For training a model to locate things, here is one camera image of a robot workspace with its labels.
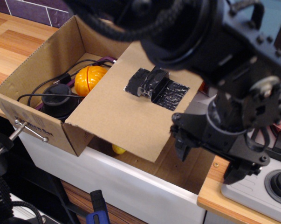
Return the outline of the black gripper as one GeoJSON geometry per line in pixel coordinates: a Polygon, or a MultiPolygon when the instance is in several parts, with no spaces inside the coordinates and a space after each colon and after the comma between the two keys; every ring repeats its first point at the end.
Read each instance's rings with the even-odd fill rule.
{"type": "Polygon", "coordinates": [[[185,161],[192,148],[202,147],[230,163],[223,183],[234,184],[246,175],[258,175],[270,163],[267,146],[248,138],[247,132],[231,133],[216,127],[208,114],[174,113],[171,132],[178,158],[185,161]]]}

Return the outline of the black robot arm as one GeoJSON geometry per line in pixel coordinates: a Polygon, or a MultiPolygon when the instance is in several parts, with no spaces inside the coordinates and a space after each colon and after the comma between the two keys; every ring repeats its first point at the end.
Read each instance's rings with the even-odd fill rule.
{"type": "Polygon", "coordinates": [[[89,27],[140,41],[157,67],[188,70],[218,90],[205,115],[175,113],[171,131],[184,160],[195,147],[230,162],[224,183],[269,164],[267,127],[281,123],[281,56],[261,24],[259,0],[68,0],[89,27]]]}

